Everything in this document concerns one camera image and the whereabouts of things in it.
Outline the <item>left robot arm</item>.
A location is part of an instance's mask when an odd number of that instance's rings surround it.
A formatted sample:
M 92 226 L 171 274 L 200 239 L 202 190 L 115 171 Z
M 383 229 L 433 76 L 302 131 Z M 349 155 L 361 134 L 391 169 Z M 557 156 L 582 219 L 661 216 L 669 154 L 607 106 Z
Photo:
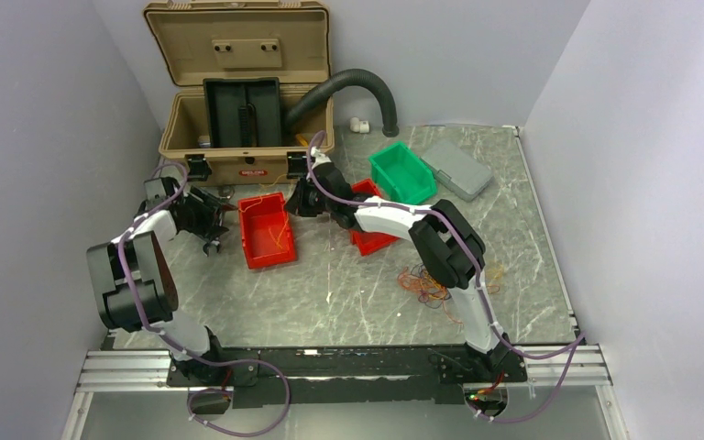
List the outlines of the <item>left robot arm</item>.
M 99 318 L 109 330 L 157 336 L 181 374 L 216 384 L 225 376 L 226 358 L 214 333 L 181 310 L 162 247 L 186 232 L 201 240 L 204 255 L 219 250 L 225 215 L 236 208 L 198 188 L 184 190 L 173 177 L 146 180 L 144 189 L 132 225 L 86 251 Z

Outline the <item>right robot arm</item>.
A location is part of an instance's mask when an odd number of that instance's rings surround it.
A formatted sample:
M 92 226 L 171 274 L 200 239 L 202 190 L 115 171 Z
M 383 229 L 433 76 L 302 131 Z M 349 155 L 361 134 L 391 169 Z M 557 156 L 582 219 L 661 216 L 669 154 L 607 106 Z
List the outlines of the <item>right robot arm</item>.
M 466 379 L 526 381 L 523 358 L 508 348 L 509 338 L 490 307 L 484 284 L 485 245 L 451 202 L 409 205 L 356 192 L 334 164 L 324 163 L 297 181 L 284 207 L 291 215 L 328 214 L 346 230 L 412 243 L 430 277 L 456 305 L 465 336 L 461 369 Z

